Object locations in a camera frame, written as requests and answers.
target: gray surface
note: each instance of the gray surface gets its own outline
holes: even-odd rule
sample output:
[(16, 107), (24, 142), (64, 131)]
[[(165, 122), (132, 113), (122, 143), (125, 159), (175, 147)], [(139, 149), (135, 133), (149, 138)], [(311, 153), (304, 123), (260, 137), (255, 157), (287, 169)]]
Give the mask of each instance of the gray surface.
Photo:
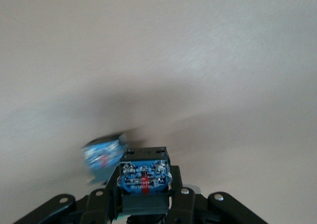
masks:
[(80, 198), (120, 130), (269, 223), (316, 223), (316, 0), (0, 0), (0, 216)]

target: blurry servo motor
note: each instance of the blurry servo motor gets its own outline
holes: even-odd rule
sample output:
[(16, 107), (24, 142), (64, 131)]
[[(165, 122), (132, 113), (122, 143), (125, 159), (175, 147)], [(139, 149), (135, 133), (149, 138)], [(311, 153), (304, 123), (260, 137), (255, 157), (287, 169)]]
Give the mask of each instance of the blurry servo motor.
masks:
[(126, 150), (124, 133), (99, 137), (83, 148), (85, 165), (94, 176), (91, 183), (107, 182)]

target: silver screw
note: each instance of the silver screw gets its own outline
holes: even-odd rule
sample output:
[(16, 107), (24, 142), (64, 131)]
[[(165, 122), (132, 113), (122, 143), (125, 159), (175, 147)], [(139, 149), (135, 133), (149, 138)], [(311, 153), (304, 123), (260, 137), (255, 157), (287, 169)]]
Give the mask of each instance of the silver screw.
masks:
[(59, 200), (59, 203), (66, 203), (68, 201), (68, 198), (61, 198)]
[(101, 196), (101, 195), (103, 195), (103, 194), (104, 194), (104, 192), (98, 191), (98, 192), (96, 193), (96, 196)]
[(221, 194), (219, 194), (219, 193), (215, 194), (214, 198), (215, 198), (215, 200), (218, 200), (218, 201), (223, 201), (224, 200), (223, 196)]
[(180, 192), (182, 194), (189, 194), (189, 190), (187, 188), (182, 188)]

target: red label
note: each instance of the red label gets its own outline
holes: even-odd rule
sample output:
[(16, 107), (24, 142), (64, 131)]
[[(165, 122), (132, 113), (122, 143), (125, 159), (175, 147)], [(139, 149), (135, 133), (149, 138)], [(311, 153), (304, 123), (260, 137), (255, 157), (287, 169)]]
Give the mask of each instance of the red label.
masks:
[(149, 182), (148, 174), (146, 172), (142, 173), (141, 187), (142, 187), (142, 193), (146, 194), (150, 192), (150, 182)]

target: blue circuit board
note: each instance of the blue circuit board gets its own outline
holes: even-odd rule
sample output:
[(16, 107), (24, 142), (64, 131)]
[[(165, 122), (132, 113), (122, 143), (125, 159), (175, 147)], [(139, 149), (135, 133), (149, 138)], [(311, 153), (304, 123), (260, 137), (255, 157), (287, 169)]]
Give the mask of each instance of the blue circuit board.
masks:
[(121, 165), (118, 185), (129, 193), (162, 192), (171, 182), (170, 168), (166, 161), (133, 161)]

